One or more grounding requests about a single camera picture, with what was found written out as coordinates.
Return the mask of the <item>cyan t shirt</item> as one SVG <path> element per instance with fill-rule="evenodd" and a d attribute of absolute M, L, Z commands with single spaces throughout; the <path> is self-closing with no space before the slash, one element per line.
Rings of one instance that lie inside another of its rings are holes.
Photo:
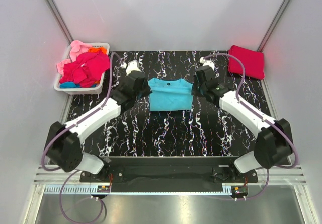
<path fill-rule="evenodd" d="M 193 103 L 192 84 L 185 79 L 148 81 L 150 112 L 191 110 Z"/>

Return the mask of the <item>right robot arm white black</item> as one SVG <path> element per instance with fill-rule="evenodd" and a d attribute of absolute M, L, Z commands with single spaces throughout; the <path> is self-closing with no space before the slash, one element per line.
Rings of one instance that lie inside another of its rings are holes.
<path fill-rule="evenodd" d="M 295 153 L 289 122 L 266 115 L 237 96 L 237 91 L 219 84 L 210 66 L 202 66 L 195 71 L 192 94 L 202 96 L 209 103 L 230 113 L 256 139 L 254 149 L 235 159 L 233 166 L 228 169 L 232 181 L 241 181 L 253 169 L 270 169 Z"/>

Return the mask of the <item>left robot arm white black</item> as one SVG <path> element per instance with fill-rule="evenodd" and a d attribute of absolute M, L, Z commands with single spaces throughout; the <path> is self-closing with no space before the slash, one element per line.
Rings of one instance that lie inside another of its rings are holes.
<path fill-rule="evenodd" d="M 58 165 L 57 169 L 67 173 L 80 170 L 90 173 L 99 182 L 105 181 L 109 175 L 108 161 L 83 152 L 81 144 L 102 125 L 131 109 L 140 98 L 150 93 L 145 74 L 132 71 L 95 108 L 65 124 L 53 123 L 48 133 L 45 155 Z"/>

